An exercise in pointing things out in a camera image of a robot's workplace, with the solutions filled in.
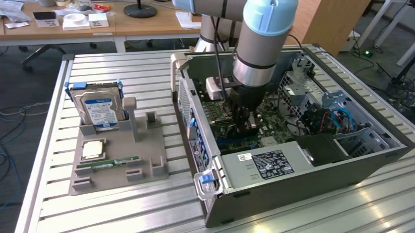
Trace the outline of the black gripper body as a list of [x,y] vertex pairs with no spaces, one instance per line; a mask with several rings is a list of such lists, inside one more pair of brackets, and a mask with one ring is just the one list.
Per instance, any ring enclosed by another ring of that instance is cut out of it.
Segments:
[[229,108],[232,114],[255,112],[264,99],[264,87],[236,86],[231,88]]

